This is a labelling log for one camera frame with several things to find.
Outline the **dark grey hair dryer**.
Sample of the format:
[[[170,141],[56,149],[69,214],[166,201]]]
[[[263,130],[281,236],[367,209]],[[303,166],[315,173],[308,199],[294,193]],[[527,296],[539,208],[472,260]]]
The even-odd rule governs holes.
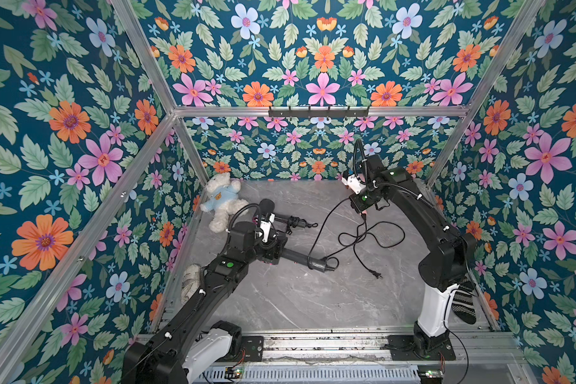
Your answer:
[[[316,228],[318,226],[316,222],[308,222],[297,216],[276,213],[275,203],[268,198],[264,198],[259,203],[259,221],[280,222],[289,228]]]
[[[336,267],[329,264],[328,261],[323,259],[315,259],[306,254],[299,253],[297,251],[284,249],[280,255],[281,258],[287,259],[291,262],[303,265],[310,270],[316,270],[322,273],[335,271]]]

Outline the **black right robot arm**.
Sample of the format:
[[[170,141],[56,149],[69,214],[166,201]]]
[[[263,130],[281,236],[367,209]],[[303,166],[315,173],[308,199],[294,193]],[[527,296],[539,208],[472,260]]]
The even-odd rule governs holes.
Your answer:
[[[414,332],[426,341],[448,334],[450,303],[467,277],[475,237],[449,224],[407,170],[387,168],[377,155],[363,159],[357,171],[345,171],[341,181],[352,191],[350,204],[356,212],[362,214],[386,201],[397,206],[419,232],[429,253],[419,263],[426,290]]]

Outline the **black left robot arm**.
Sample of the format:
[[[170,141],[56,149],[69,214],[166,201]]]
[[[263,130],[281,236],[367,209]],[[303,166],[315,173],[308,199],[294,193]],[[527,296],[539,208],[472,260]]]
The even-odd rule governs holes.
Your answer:
[[[229,226],[227,242],[203,268],[197,291],[174,318],[147,343],[136,342],[123,359],[123,383],[192,383],[220,359],[238,354],[241,329],[219,322],[201,332],[217,308],[230,297],[257,260],[285,258],[307,265],[305,254],[285,248],[286,237],[269,235],[251,221]]]

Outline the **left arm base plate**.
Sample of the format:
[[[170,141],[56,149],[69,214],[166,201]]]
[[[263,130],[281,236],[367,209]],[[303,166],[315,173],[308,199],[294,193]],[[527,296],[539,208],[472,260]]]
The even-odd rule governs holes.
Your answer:
[[[265,347],[263,336],[238,336],[234,341],[231,361],[234,363],[259,363],[262,361]]]

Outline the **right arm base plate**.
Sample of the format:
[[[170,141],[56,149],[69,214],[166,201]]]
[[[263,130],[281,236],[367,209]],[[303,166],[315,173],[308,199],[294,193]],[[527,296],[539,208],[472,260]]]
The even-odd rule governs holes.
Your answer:
[[[422,334],[390,335],[383,347],[394,361],[455,361],[456,354],[446,334],[428,338]]]

